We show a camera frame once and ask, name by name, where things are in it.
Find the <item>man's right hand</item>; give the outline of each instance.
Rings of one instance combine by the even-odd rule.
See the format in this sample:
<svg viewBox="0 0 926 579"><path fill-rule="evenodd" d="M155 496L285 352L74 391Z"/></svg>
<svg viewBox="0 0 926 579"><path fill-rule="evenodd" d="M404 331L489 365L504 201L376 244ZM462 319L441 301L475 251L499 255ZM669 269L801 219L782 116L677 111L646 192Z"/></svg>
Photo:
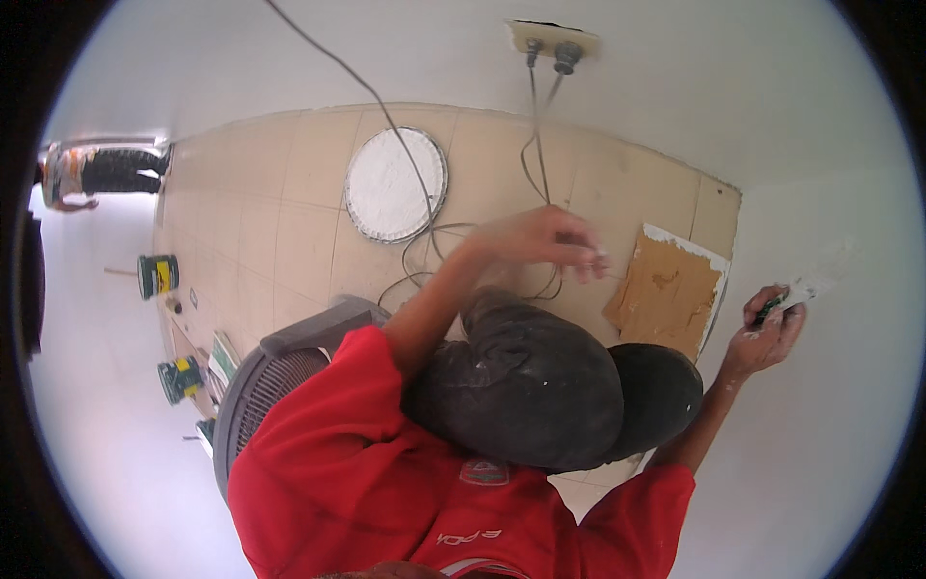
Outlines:
<svg viewBox="0 0 926 579"><path fill-rule="evenodd" d="M763 287L743 306L744 326L730 340L727 355L721 366L721 371L725 371L729 377L744 380L751 374L765 370L788 357L807 317L807 307L804 304L797 304L786 310L775 307L761 326L754 325L759 311L786 290L787 287L779 285Z"/></svg>

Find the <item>red t-shirt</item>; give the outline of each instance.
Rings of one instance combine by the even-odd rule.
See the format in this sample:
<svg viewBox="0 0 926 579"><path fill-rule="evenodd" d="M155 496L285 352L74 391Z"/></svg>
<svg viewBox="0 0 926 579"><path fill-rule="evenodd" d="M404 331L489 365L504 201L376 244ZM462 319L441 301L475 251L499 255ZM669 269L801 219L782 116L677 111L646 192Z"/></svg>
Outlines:
<svg viewBox="0 0 926 579"><path fill-rule="evenodd" d="M410 560L459 577L666 577L695 489L679 465L612 489L576 525L536 469L466 454L399 410L402 377L376 328L268 413L229 477L259 577L361 571Z"/></svg>

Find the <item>wall plate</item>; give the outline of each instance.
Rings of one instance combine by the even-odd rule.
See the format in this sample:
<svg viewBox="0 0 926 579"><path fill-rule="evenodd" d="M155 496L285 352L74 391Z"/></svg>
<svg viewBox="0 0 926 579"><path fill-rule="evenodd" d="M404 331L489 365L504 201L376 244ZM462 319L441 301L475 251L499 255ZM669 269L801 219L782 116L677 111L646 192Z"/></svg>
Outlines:
<svg viewBox="0 0 926 579"><path fill-rule="evenodd" d="M582 58L598 56L601 39L597 34L529 20L509 19L505 20L505 23L511 31L511 42L514 43L515 49L524 54L527 54L527 39L539 38L544 41L544 49L539 53L541 57L554 57L553 51L561 42L571 42L581 46Z"/></svg>

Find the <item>chair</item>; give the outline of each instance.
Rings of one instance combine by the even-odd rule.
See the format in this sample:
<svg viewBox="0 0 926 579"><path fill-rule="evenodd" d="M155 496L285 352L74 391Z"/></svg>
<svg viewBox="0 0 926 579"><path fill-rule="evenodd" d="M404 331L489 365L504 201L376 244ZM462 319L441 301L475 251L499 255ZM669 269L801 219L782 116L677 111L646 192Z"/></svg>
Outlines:
<svg viewBox="0 0 926 579"><path fill-rule="evenodd" d="M213 435L212 464L222 498L228 503L232 464L269 410L310 377L324 370L352 330L382 327L389 312L356 296L337 296L334 305L260 341L231 378L219 406Z"/></svg>

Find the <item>floor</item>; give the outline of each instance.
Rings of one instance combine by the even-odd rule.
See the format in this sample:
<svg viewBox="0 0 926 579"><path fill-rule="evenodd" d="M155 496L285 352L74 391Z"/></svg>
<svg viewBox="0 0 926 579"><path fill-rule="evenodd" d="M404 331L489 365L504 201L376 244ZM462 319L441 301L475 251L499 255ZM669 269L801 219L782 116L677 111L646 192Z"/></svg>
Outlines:
<svg viewBox="0 0 926 579"><path fill-rule="evenodd" d="M390 109L397 124L427 132L447 156L449 186L438 224L483 222L542 204L518 159L530 136L528 118L423 104ZM196 346L208 347L220 329L243 355L260 337L323 311L333 296L376 301L403 277L402 246L362 237L342 203L351 156L385 127L373 106L335 107L236 122L177 144L155 247L177 255L184 330ZM736 190L597 132L551 124L543 137L553 202L598 228L613 267L597 283L568 278L556 299L539 306L612 346L619 337L601 309L627 269L644 222L732 257ZM529 160L538 175L534 157ZM461 239L437 234L444 254ZM412 269L439 265L426 247L417 244L409 252ZM548 266L529 268L522 294L536 294L548 275ZM191 288L198 308L189 303ZM415 289L410 283L396 287L383 306L395 311ZM579 520L635 466L623 461L551 482Z"/></svg>

